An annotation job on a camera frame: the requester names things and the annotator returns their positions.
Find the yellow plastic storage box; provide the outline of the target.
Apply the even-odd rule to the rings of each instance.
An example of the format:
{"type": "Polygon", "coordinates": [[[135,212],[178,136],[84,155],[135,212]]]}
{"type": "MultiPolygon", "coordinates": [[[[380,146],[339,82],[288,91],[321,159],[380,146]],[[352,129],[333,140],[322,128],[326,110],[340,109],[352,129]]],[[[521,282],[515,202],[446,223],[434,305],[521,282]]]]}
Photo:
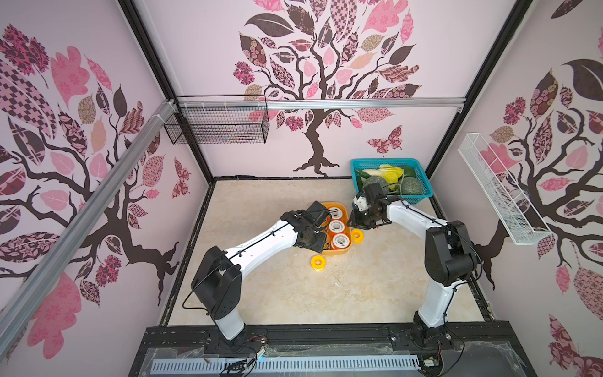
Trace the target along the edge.
{"type": "Polygon", "coordinates": [[[351,248],[352,237],[347,225],[348,212],[343,204],[335,202],[322,202],[328,209],[328,220],[322,226],[327,227],[327,241],[323,248],[323,254],[340,255],[345,254],[351,248]]]}

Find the orange tape roll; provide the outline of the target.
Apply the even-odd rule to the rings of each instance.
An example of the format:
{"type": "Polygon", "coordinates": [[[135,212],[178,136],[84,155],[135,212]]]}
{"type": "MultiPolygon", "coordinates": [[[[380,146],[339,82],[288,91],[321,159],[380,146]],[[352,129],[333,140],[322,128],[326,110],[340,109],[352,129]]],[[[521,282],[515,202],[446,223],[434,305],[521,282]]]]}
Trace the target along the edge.
{"type": "Polygon", "coordinates": [[[345,232],[345,224],[340,220],[332,220],[328,225],[328,232],[334,235],[345,232]]]}
{"type": "Polygon", "coordinates": [[[331,240],[331,248],[334,250],[347,249],[350,246],[350,239],[344,233],[337,233],[331,240]]]}
{"type": "Polygon", "coordinates": [[[328,210],[333,220],[339,220],[343,217],[343,211],[339,207],[331,207],[328,210]]]}

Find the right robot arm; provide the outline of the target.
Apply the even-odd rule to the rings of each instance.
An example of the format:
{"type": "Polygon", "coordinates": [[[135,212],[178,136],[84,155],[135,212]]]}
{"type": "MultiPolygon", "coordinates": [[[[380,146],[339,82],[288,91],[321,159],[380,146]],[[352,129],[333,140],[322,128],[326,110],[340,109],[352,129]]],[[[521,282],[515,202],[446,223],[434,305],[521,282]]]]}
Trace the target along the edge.
{"type": "Polygon", "coordinates": [[[361,195],[353,199],[349,223],[362,230],[398,224],[424,241],[424,266],[430,282],[422,306],[413,317],[410,338],[417,347],[426,348],[442,337],[455,292],[481,263],[466,225],[431,217],[402,199],[368,199],[361,195]]]}

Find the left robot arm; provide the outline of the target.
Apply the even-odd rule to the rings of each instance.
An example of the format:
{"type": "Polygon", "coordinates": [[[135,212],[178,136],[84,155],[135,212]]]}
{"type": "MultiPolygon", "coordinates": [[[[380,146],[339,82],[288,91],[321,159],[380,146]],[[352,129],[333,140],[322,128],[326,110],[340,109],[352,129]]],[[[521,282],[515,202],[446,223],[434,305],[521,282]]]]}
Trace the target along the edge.
{"type": "Polygon", "coordinates": [[[245,329],[238,305],[248,275],[288,248],[322,253],[330,220],[329,210],[315,202],[307,210],[284,213],[273,226],[238,246],[208,249],[188,295],[201,302],[201,309],[218,327],[224,340],[236,339],[245,329]]]}

